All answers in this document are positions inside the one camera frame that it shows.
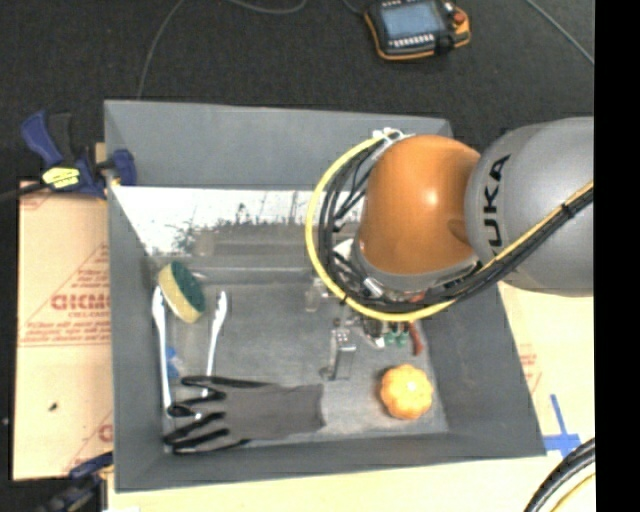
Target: yellow sponge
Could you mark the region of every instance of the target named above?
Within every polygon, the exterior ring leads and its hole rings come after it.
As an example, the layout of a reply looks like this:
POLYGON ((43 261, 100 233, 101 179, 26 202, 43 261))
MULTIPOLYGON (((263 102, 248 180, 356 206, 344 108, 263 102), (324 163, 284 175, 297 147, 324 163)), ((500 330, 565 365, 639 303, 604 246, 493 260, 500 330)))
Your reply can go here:
POLYGON ((173 313, 194 323, 204 313, 206 301, 200 284, 182 263, 172 261, 158 274, 158 284, 173 313))

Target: gray box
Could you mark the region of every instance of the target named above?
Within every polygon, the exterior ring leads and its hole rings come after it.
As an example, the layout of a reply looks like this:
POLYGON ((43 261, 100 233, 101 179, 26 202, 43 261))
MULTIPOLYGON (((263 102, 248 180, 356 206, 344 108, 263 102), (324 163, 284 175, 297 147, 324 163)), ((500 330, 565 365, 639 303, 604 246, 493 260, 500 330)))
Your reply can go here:
MULTIPOLYGON (((172 187, 310 190, 335 158, 373 130, 452 135, 446 121, 431 118, 135 101, 106 102, 105 122, 108 154, 126 147, 140 185, 172 187)), ((203 456, 167 453, 149 255, 114 194, 109 219, 117 490, 544 454, 495 287, 422 322, 428 339, 422 363, 435 378, 444 419, 437 429, 363 430, 203 456)), ((306 265, 303 257, 280 264, 306 265)), ((224 350, 220 355, 224 365, 224 350)), ((318 378, 311 370, 304 375, 318 378)))

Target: cardboard sheet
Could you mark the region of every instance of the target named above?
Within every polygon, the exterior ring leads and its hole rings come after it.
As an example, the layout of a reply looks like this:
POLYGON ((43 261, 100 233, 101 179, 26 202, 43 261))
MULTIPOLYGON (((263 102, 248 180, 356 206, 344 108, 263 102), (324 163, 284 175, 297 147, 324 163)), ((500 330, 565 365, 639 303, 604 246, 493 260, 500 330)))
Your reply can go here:
POLYGON ((113 444, 106 203, 38 192, 19 222, 13 478, 65 476, 113 444))

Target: black cable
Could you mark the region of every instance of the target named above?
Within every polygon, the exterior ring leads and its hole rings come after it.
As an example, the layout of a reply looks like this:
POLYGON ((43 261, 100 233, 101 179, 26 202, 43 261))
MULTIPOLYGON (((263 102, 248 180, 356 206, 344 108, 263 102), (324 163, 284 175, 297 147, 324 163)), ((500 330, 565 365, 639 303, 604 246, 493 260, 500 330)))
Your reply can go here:
POLYGON ((2 194, 0 194, 0 203, 4 203, 5 201, 9 201, 11 199, 17 199, 20 196, 30 194, 31 192, 37 192, 38 190, 42 190, 44 188, 47 188, 46 183, 32 183, 31 185, 25 185, 24 187, 3 192, 2 194))
MULTIPOLYGON (((240 7, 243 7, 250 11, 257 12, 259 14, 270 14, 274 16, 281 16, 281 15, 287 15, 287 14, 294 14, 298 11, 301 11, 307 5, 308 0, 301 0, 300 3, 288 9, 268 9, 265 7, 259 7, 257 5, 243 2, 242 0, 225 0, 225 1, 238 5, 240 7)), ((167 14, 167 16, 165 17, 164 21, 160 25, 160 28, 158 29, 158 31, 156 32, 156 35, 153 38, 153 42, 149 47, 149 51, 147 52, 147 56, 144 61, 144 66, 142 67, 142 73, 140 74, 140 83, 138 84, 138 91, 136 93, 136 99, 138 100, 142 98, 144 85, 147 80, 147 74, 149 72, 149 66, 151 65, 151 60, 153 59, 153 56, 156 52, 156 46, 158 46, 158 42, 160 41, 160 38, 164 34, 164 31, 166 30, 167 25, 169 24, 171 19, 174 17, 178 9, 182 7, 182 4, 184 2, 185 0, 178 0, 178 2, 176 2, 176 4, 169 11, 169 14, 167 14)))
POLYGON ((351 11, 353 14, 356 14, 358 16, 362 16, 364 9, 363 10, 358 10, 357 8, 355 8, 353 5, 351 5, 351 3, 349 3, 348 0, 342 0, 342 3, 344 4, 344 6, 349 9, 349 11, 351 11))
POLYGON ((538 512, 568 480, 596 461, 596 440, 589 439, 567 455, 540 484, 524 512, 538 512))
POLYGON ((254 4, 250 4, 247 2, 243 2, 242 0, 225 0, 226 2, 236 4, 240 7, 244 7, 245 9, 249 9, 250 11, 257 12, 260 14, 271 14, 274 16, 283 16, 287 14, 294 14, 296 12, 301 11, 307 5, 307 0, 301 0, 297 5, 294 5, 290 8, 285 9, 270 9, 267 7, 259 7, 254 4))
POLYGON ((542 15, 549 23, 551 23, 567 40, 587 59, 593 66, 596 65, 594 58, 585 50, 575 38, 567 32, 549 13, 536 4, 533 0, 524 0, 533 7, 540 15, 542 15))

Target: black floor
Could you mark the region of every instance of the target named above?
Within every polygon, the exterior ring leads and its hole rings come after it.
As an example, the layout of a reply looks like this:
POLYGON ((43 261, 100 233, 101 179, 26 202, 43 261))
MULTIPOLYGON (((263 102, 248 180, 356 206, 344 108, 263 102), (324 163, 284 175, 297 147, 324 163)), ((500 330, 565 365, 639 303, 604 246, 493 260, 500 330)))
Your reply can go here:
MULTIPOLYGON (((288 7, 296 0, 259 0, 288 7)), ((364 0, 351 0, 358 6, 364 0)), ((469 46, 389 63, 340 0, 268 16, 224 0, 185 0, 148 67, 143 98, 421 114, 448 119, 483 151, 505 130, 594 114, 594 67, 526 0, 460 0, 469 46)), ((40 109, 70 111, 80 147, 103 137, 102 101, 139 95, 145 59, 176 0, 0 3, 0 192, 37 176, 19 134, 40 109)), ((594 55, 595 0, 539 0, 594 55)), ((9 482, 16 308, 16 212, 0 205, 0 510, 29 510, 65 482, 9 482)), ((95 503, 85 510, 95 509, 95 503)))

